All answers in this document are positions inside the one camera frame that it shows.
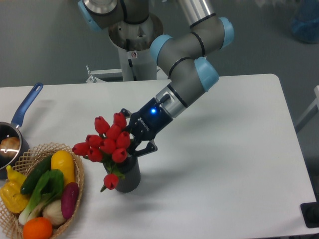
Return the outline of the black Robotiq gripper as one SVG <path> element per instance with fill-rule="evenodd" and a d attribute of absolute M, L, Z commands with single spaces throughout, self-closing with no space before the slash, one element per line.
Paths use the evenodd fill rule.
<path fill-rule="evenodd" d="M 158 150 L 154 138 L 158 132 L 172 122 L 173 118 L 165 112 L 156 98 L 152 98 L 138 112 L 131 113 L 129 110 L 122 108 L 120 113 L 125 119 L 130 120 L 126 130 L 130 132 L 134 139 L 128 147 L 128 154 L 133 157 L 141 157 Z M 149 142 L 145 148 L 137 150 L 141 141 Z"/>

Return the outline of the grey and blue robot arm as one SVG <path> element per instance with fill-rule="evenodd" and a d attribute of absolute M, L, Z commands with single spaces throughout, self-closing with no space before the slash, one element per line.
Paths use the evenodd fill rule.
<path fill-rule="evenodd" d="M 219 79 L 206 55 L 234 39 L 228 19 L 217 17 L 208 0 L 179 2 L 190 33 L 178 39 L 164 34 L 147 0 L 81 0 L 78 7 L 95 31 L 108 30 L 117 47 L 124 81 L 153 80 L 161 69 L 170 83 L 139 111 L 123 110 L 133 142 L 128 153 L 139 157 L 157 150 L 154 138 Z"/>

